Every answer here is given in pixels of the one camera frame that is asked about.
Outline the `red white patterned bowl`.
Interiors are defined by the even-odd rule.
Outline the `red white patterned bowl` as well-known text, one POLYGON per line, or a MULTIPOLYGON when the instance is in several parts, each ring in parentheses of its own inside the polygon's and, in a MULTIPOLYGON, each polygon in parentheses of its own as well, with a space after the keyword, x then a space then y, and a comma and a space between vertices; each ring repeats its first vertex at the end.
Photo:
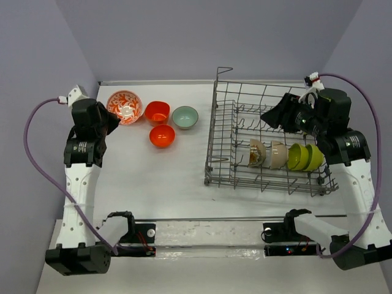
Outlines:
POLYGON ((119 119, 121 126, 128 126, 136 122, 144 107, 136 93, 120 90, 113 93, 107 100, 106 108, 119 119))

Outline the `lime green bowl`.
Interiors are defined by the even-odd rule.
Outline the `lime green bowl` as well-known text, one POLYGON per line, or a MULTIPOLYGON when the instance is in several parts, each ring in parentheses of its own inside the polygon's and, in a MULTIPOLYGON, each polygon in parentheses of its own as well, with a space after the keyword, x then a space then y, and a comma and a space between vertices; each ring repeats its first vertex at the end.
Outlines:
POLYGON ((309 151, 305 146, 295 143, 288 149, 288 162, 289 170, 301 171, 307 166, 309 159, 309 151))
POLYGON ((306 149, 308 151, 309 157, 304 171, 312 172, 318 169, 323 164, 324 155, 321 150, 319 150, 319 148, 314 144, 306 145, 306 149))

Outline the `beige painted ceramic bowl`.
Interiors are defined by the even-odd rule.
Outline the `beige painted ceramic bowl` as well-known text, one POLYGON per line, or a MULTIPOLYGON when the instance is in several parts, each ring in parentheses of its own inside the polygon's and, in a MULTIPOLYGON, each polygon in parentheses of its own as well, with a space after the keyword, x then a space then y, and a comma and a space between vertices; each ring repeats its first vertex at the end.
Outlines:
POLYGON ((266 159, 265 145, 256 139, 250 139, 249 144, 249 167, 259 167, 266 159))

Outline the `grey wire dish rack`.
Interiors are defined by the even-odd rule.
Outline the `grey wire dish rack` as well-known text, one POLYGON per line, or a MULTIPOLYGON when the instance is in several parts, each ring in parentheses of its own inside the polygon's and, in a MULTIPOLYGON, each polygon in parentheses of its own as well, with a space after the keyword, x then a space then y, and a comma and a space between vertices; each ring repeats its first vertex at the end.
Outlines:
POLYGON ((302 82, 229 80, 231 67, 218 67, 213 86, 213 101, 205 163, 205 184, 282 190, 288 194, 304 192, 314 197, 338 189, 329 167, 323 163, 314 171, 291 171, 287 166, 271 167, 266 159, 259 167, 249 166, 250 142, 262 142, 267 151, 273 143, 286 147, 303 146, 315 139, 303 132, 285 133, 262 121, 285 93, 301 95, 302 82))

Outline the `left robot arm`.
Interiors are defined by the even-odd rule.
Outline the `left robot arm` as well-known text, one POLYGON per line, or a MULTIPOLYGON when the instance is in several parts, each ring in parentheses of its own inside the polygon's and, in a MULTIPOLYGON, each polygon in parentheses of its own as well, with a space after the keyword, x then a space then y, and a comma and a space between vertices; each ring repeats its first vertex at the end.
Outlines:
POLYGON ((105 274, 116 254, 119 241, 135 236, 130 211, 110 213, 95 228, 94 199, 107 149, 106 136, 119 125, 119 119, 102 103, 80 99, 71 106, 73 128, 64 149, 66 200, 62 225, 55 248, 45 253, 45 262, 63 276, 105 274))

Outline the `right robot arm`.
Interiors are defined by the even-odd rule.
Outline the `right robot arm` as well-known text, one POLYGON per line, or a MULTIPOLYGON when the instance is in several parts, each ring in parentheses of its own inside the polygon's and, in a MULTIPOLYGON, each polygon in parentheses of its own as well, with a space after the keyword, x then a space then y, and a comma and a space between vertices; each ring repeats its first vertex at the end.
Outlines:
POLYGON ((294 94, 262 114, 270 127, 285 133, 302 131, 312 135, 339 185, 348 229, 335 227, 307 209, 292 209, 284 220, 270 224, 267 243, 297 241, 307 237, 316 248, 325 248, 321 258, 331 258, 341 270, 350 270, 391 258, 391 232, 385 224, 378 200, 379 186, 371 178, 371 154, 365 136, 349 128, 352 101, 346 92, 322 89, 315 102, 294 94))

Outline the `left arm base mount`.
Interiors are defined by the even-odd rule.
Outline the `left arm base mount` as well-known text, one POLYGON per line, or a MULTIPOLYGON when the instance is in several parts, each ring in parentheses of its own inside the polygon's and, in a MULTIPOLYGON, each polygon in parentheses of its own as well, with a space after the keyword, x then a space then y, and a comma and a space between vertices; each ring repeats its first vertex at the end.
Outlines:
POLYGON ((154 257, 154 236, 149 237, 148 230, 155 230, 154 224, 132 224, 128 228, 125 219, 107 219, 97 232, 114 248, 98 241, 93 248, 103 256, 154 257))

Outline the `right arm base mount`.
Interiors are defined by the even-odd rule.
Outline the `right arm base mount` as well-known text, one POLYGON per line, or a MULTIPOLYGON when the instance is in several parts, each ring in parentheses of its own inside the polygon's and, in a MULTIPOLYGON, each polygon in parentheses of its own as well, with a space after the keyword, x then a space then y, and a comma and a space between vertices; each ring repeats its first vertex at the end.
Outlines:
POLYGON ((316 245, 313 240, 299 234, 295 229, 295 218, 311 214, 307 209, 292 209, 287 212, 280 222, 263 224, 260 234, 265 243, 266 257, 313 256, 316 255, 316 245))

